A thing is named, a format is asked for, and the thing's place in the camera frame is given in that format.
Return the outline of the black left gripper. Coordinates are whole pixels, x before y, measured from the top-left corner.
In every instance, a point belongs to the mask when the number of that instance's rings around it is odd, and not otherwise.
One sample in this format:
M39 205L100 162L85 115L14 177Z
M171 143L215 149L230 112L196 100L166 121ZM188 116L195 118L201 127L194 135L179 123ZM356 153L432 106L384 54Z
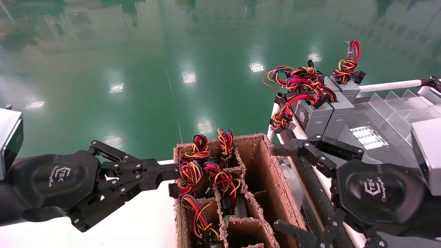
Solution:
M138 159L117 148L93 140L87 151L44 154L15 161L1 180L1 226L45 222L69 215L72 225L86 232L139 193L158 189L163 179L178 179L178 165ZM95 187L101 173L120 177L139 173L134 182L113 179Z

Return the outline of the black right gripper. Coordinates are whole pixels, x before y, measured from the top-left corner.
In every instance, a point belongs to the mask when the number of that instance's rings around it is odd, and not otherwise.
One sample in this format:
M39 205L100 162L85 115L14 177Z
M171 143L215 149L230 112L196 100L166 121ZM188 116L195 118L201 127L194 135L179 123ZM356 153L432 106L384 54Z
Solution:
M336 178L337 205L346 210L346 222L356 231L428 240L440 237L440 196L431 194L413 168L359 161L362 148L321 135L271 144L270 153L304 157L327 178ZM326 154L348 162L337 168ZM274 228L296 239L298 248L329 248L347 216L343 210L336 210L320 236L282 220L275 221Z

